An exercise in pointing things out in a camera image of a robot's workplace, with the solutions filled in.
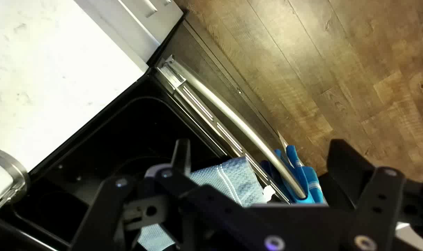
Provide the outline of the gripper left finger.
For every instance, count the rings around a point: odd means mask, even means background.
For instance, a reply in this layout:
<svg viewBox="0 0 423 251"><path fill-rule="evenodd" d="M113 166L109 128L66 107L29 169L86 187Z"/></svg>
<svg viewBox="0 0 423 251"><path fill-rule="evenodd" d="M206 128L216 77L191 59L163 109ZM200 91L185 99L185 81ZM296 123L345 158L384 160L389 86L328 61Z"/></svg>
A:
<svg viewBox="0 0 423 251"><path fill-rule="evenodd" d="M105 179L71 241L70 251L144 251L130 234L158 224L181 251L285 251L262 213L243 208L210 185L189 178L191 150L179 139L171 163L152 166L142 181Z"/></svg>

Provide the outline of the bright blue striped towel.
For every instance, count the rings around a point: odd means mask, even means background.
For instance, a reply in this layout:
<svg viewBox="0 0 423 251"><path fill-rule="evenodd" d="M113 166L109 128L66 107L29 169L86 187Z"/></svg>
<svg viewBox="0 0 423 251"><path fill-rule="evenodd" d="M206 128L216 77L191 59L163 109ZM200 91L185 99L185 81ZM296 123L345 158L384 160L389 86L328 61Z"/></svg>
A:
<svg viewBox="0 0 423 251"><path fill-rule="evenodd" d="M285 195L289 203L327 205L316 171L312 167L305 166L301 162L294 145L286 146L285 150L275 149L275 154L281 161L283 161L288 170L291 171L305 192L304 199L298 198L293 194L293 190L290 185L284 178L281 177L279 171L273 166L273 164L267 160L261 161L261 167L268 175L270 175L271 178L273 178L273 181L283 195Z"/></svg>

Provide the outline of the black stove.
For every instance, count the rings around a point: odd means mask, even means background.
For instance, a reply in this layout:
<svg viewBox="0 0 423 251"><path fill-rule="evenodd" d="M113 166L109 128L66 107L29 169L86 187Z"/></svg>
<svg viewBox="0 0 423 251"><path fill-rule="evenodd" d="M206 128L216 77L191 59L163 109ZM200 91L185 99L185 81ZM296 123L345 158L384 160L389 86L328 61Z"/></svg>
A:
<svg viewBox="0 0 423 251"><path fill-rule="evenodd" d="M190 140L193 170L235 158L168 92L157 71L164 44L144 76L38 164L25 197L0 210L0 251L67 250L101 182L142 180L179 138Z"/></svg>

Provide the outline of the white cabinet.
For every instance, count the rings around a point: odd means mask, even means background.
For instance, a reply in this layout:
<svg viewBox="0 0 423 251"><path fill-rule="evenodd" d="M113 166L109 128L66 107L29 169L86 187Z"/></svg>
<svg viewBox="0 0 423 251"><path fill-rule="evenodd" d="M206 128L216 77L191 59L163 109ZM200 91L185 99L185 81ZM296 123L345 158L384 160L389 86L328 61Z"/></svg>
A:
<svg viewBox="0 0 423 251"><path fill-rule="evenodd" d="M151 0L157 13L146 18L141 0L74 0L142 71L181 20L175 0Z"/></svg>

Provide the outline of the oven door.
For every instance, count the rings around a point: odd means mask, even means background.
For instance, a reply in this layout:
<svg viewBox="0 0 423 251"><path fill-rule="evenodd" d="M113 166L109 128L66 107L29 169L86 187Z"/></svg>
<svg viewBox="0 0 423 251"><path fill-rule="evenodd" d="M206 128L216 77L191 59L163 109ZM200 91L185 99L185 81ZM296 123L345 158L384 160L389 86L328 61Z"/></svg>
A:
<svg viewBox="0 0 423 251"><path fill-rule="evenodd" d="M242 75L236 70L224 52L218 47L211 35L200 24L194 14L186 13L176 27L173 28L164 44L164 51L157 62L157 67L173 56L177 62L183 64L189 72L196 76L213 93L226 101L248 124L256 130L266 143L275 149L285 150L287 143L280 133L274 131L271 117L260 98L250 89ZM251 168L257 175L262 186L274 191L274 195L285 203L287 198L279 190L273 178L263 170L260 162L269 161L266 156L246 137L243 132L225 115L220 112L203 95L194 92L202 102L213 112L215 116L224 124L240 144L249 152L251 159L244 154L238 155L232 146L223 139L192 106L184 100L178 93L169 91L172 96L182 103L194 116L196 121L213 134L216 141L223 146L224 152L236 157L246 157L251 164Z"/></svg>

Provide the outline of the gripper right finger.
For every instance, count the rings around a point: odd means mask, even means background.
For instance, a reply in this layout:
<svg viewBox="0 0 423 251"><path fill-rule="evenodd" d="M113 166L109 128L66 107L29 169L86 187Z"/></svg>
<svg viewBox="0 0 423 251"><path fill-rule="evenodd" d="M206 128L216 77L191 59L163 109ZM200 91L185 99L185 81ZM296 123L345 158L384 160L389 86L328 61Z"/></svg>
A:
<svg viewBox="0 0 423 251"><path fill-rule="evenodd" d="M327 169L353 206L343 251L419 251L396 237L398 222L423 239L423 182L375 167L342 139L330 141Z"/></svg>

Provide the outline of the light blue towel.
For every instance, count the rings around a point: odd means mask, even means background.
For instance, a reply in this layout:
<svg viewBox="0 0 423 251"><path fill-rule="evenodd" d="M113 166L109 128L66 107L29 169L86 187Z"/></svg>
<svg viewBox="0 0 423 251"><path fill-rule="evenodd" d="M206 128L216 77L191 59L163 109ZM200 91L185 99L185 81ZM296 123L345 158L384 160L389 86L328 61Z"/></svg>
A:
<svg viewBox="0 0 423 251"><path fill-rule="evenodd" d="M198 185L213 186L243 207L267 203L263 187L246 157L196 170L191 173L190 179ZM175 244L159 225L143 227L138 243L147 251L164 251Z"/></svg>

